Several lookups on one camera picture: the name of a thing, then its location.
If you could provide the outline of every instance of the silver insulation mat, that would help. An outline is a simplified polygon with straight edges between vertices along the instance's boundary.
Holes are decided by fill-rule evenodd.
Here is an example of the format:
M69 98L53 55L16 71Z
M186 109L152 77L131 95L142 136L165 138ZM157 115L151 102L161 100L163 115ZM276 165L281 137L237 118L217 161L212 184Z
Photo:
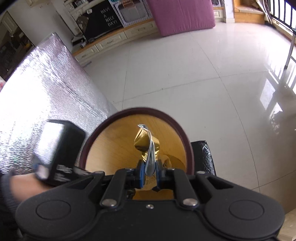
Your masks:
M0 172L32 171L33 149L46 120L69 120L89 137L116 112L56 33L16 68L0 103Z

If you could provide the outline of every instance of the human hand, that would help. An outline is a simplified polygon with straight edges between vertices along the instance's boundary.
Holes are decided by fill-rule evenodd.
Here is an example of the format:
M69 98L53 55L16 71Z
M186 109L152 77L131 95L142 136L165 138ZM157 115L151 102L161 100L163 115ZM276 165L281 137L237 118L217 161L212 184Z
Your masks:
M52 188L39 181L34 173L12 176L9 187L13 197L19 202Z

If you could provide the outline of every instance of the wooden plate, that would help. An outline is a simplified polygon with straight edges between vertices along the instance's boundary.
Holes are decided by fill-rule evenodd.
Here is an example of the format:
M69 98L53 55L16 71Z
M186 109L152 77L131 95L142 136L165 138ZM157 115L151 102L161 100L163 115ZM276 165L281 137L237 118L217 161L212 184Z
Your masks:
M106 175L121 168L135 168L141 159L141 152L134 147L138 124L145 124L158 138L159 154L169 156L172 167L193 174L193 151L181 126L167 114L143 107L117 112L100 124L83 147L80 167Z

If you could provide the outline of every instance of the pink cushion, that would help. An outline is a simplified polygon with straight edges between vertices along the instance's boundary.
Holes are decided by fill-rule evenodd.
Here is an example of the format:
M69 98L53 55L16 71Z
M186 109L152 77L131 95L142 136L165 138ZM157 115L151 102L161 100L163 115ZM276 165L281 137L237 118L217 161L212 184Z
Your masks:
M211 0L147 0L162 36L213 28Z

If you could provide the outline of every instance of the floor tile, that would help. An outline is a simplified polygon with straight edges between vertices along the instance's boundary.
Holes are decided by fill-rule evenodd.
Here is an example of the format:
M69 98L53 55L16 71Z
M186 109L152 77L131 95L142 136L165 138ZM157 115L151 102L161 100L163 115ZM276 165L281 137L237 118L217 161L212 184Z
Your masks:
M235 108L221 80L211 79L124 100L172 116L190 141L206 140L217 175L247 188L258 187L252 154Z
M252 190L255 191L255 192L260 192L259 188L254 188Z
M277 200L285 213L295 208L296 203L296 171L276 181L260 187L260 192Z
M153 34L131 44L124 99L216 77L190 33L165 38Z
M124 44L97 56L84 68L112 103L123 100L130 44Z
M296 170L295 94L271 72L221 78L245 129L259 185Z
M282 68L290 46L279 32L259 24L217 23L191 34L220 77Z
M121 110L122 110L122 101L117 102L117 103L113 103L113 105L115 106L115 108L116 108L118 111L121 111Z

